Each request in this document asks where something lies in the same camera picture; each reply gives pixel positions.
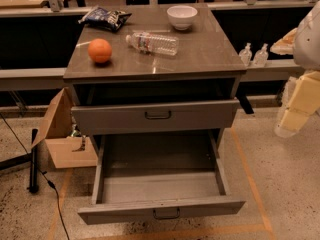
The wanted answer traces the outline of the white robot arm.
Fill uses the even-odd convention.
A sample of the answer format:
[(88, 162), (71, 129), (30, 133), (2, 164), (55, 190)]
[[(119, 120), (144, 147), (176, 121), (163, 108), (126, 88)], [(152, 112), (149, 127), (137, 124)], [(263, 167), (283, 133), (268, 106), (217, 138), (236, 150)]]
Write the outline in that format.
[(320, 108), (320, 1), (270, 51), (292, 54), (294, 62), (305, 69), (301, 77), (291, 80), (295, 87), (275, 128), (278, 136), (287, 138), (298, 133)]

